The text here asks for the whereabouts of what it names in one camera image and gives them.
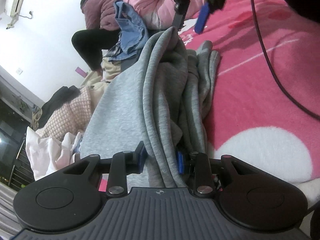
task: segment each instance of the curtain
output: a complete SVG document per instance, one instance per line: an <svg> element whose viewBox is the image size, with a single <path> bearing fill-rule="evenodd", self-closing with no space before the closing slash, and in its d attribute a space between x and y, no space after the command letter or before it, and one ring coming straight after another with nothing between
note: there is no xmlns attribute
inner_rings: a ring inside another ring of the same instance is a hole
<svg viewBox="0 0 320 240"><path fill-rule="evenodd" d="M9 239L21 230L13 211L13 199L16 191L0 182L0 236Z"/></svg>

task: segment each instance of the puffer jacket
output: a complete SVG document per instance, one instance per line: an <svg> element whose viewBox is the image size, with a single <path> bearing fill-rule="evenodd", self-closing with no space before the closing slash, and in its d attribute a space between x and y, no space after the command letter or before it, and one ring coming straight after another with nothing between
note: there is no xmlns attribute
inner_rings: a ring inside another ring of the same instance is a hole
<svg viewBox="0 0 320 240"><path fill-rule="evenodd" d="M113 3L116 0L86 0L82 13L84 13L85 24L90 29L106 29L114 31L119 29L115 20L116 11Z"/></svg>
<svg viewBox="0 0 320 240"><path fill-rule="evenodd" d="M129 3L143 18L151 30L167 29L172 25L175 15L174 0L123 0ZM186 20L191 19L200 11L205 0L190 0Z"/></svg>

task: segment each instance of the electrical outlet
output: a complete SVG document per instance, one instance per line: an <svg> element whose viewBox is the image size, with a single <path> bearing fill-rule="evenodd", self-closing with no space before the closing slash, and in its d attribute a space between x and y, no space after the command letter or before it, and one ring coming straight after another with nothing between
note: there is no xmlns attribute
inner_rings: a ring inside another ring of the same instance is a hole
<svg viewBox="0 0 320 240"><path fill-rule="evenodd" d="M18 68L18 69L16 70L16 73L17 73L18 75L21 75L22 72L23 72L23 70L22 70L21 68Z"/></svg>

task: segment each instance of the mauve jacket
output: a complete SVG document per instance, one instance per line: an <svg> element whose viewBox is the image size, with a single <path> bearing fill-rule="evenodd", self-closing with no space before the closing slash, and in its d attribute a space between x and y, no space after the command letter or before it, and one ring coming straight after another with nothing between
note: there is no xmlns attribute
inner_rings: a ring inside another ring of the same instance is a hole
<svg viewBox="0 0 320 240"><path fill-rule="evenodd" d="M84 13L87 30L106 29L114 31L119 29L115 20L116 11L113 6L115 0L86 0L82 13Z"/></svg>

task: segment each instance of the white circle on blanket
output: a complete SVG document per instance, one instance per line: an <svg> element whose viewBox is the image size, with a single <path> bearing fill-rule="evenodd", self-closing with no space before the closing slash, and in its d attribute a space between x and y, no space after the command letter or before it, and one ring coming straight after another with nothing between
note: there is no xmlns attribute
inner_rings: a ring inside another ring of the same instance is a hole
<svg viewBox="0 0 320 240"><path fill-rule="evenodd" d="M312 161L304 143L277 127L257 127L238 133L218 150L208 143L210 158L230 154L290 183L311 179Z"/></svg>

